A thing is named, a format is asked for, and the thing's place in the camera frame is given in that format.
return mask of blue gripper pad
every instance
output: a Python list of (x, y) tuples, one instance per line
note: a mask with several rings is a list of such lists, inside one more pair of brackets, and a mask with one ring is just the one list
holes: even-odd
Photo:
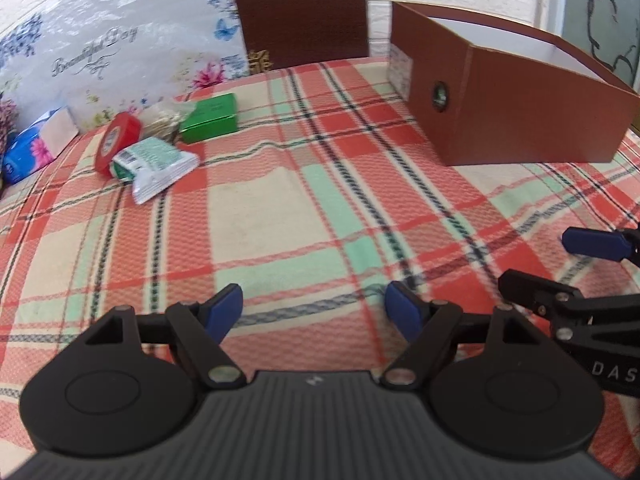
[(422, 316), (418, 301), (420, 299), (401, 282), (391, 282), (386, 286), (386, 316), (409, 343), (413, 342), (422, 330)]
[(634, 247), (620, 232), (569, 227), (562, 233), (562, 246), (571, 254), (620, 262), (633, 254)]
[(235, 283), (227, 285), (202, 308), (210, 308), (204, 330), (220, 344), (242, 315), (242, 288)]

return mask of open brown box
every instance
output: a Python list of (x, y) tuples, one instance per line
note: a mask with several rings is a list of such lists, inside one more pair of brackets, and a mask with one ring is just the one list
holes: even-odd
[(609, 162), (640, 97), (559, 36), (394, 2), (389, 81), (444, 164)]

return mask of plastic bag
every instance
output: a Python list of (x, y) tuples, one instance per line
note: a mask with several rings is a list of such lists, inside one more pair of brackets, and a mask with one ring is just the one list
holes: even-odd
[(146, 108), (138, 116), (142, 123), (140, 139), (156, 137), (170, 142), (172, 133), (178, 129), (180, 123), (189, 117), (195, 109), (195, 102), (173, 100), (163, 100)]

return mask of pink flower print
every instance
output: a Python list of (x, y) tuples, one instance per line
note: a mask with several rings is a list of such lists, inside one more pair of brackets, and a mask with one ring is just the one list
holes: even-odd
[(51, 155), (42, 139), (34, 139), (31, 142), (31, 155), (33, 155), (33, 158), (36, 160), (34, 170), (39, 170), (50, 162), (53, 162), (53, 155)]
[(194, 88), (209, 88), (225, 80), (223, 67), (219, 63), (207, 63), (203, 70), (198, 70), (192, 82)]

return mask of floral wallpaper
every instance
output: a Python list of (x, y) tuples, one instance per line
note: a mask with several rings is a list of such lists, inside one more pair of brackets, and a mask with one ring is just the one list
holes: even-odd
[(248, 73), (236, 0), (61, 0), (0, 38), (19, 128), (66, 105), (89, 130)]

